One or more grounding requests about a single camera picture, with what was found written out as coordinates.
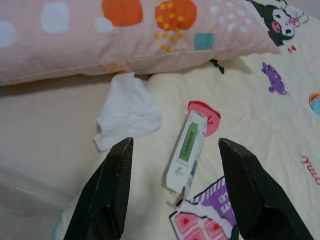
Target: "pink pillow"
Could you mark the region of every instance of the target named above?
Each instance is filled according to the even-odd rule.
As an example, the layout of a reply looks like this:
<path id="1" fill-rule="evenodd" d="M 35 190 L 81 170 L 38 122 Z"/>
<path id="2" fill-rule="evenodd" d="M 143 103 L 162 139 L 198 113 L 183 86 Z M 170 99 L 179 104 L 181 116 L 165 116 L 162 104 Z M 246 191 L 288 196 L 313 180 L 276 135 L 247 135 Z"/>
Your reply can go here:
<path id="1" fill-rule="evenodd" d="M 278 53 L 239 0 L 1 0 L 0 85 Z"/>

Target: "bed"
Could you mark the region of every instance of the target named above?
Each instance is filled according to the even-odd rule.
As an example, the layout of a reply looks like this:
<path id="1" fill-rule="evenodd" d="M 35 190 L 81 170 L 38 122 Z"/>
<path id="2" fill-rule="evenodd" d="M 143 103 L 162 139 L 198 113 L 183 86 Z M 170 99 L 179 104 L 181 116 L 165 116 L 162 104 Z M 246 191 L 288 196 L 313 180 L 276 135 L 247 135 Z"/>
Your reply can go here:
<path id="1" fill-rule="evenodd" d="M 247 5 L 252 13 L 259 8 L 253 1 Z M 261 14 L 257 19 L 264 25 Z M 168 219 L 173 212 L 168 202 L 174 197 L 163 187 L 163 178 L 188 102 L 193 100 L 213 107 L 221 121 L 214 135 L 205 139 L 189 195 L 197 195 L 223 176 L 218 139 L 228 138 L 258 157 L 285 190 L 313 238 L 320 239 L 320 22 L 308 16 L 308 21 L 294 24 L 294 36 L 272 36 L 280 54 L 219 61 L 220 67 L 208 62 L 155 74 L 146 82 L 161 108 L 163 123 L 160 130 L 134 140 L 122 239 L 176 239 Z M 278 31 L 277 27 L 271 23 L 273 30 Z M 107 155 L 98 155 L 92 137 L 109 83 L 104 76 L 74 76 L 31 84 L 0 88 L 1 171 L 7 173 L 1 174 L 6 179 L 0 177 L 5 192 L 1 203 L 10 212 L 16 210 L 14 215 L 35 221 L 36 216 L 49 216 L 45 234 L 50 238 L 52 232 L 58 233 L 59 239 L 59 215 Z M 10 201 L 13 198 L 23 201 Z M 7 229 L 1 231 L 2 236 L 15 239 Z"/>

